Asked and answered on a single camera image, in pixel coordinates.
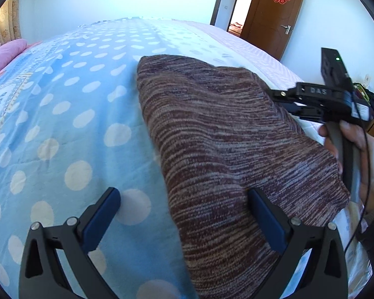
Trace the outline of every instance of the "hand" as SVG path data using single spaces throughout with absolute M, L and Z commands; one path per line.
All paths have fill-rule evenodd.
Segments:
M 342 134 L 354 143 L 360 150 L 361 153 L 361 182 L 360 182 L 360 199 L 364 203 L 367 196 L 367 186 L 369 180 L 369 171 L 367 157 L 370 157 L 370 178 L 371 178 L 371 190 L 369 201 L 367 203 L 366 211 L 369 213 L 374 209 L 374 137 L 367 134 L 367 140 L 369 143 L 369 153 L 367 153 L 366 140 L 364 137 L 364 132 L 361 127 L 349 124 L 347 122 L 341 121 L 340 128 Z M 326 137 L 324 142 L 324 147 L 328 149 L 331 154 L 333 154 L 337 159 L 339 157 L 338 150 L 332 144 L 330 138 L 328 138 L 328 131 L 326 126 L 321 126 L 319 129 L 319 135 Z M 339 173 L 342 174 L 342 164 L 338 162 Z

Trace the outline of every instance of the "bed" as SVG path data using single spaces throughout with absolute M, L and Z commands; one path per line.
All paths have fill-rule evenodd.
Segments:
M 187 21 L 127 18 L 83 25 L 19 55 L 0 76 L 0 284 L 11 298 L 18 299 L 31 223 L 52 226 L 78 217 L 109 186 L 120 191 L 123 210 L 89 253 L 109 286 L 123 299 L 198 298 L 138 100 L 138 61 L 155 54 L 246 67 L 272 89 L 301 81 L 244 40 Z M 310 138 L 323 142 L 318 125 L 298 121 Z M 358 219 L 353 203 L 335 217 L 344 246 Z M 294 291 L 308 255 L 283 296 Z M 354 298 L 372 271 L 359 243 L 346 258 Z

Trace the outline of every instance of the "brown knitted sweater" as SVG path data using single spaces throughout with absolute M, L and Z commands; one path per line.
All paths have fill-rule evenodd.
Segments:
M 248 210 L 248 189 L 309 225 L 347 205 L 336 159 L 270 100 L 256 74 L 158 55 L 140 60 L 137 84 L 201 298 L 249 298 L 277 259 Z

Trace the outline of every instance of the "open doorway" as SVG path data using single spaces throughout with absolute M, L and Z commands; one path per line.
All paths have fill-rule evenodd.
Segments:
M 227 31 L 232 35 L 239 37 L 244 27 L 245 19 L 248 14 L 249 6 L 252 0 L 236 0 Z

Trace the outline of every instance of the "floral curtain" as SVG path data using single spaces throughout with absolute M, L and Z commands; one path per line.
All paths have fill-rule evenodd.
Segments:
M 6 0 L 0 8 L 0 43 L 19 38 L 19 0 Z

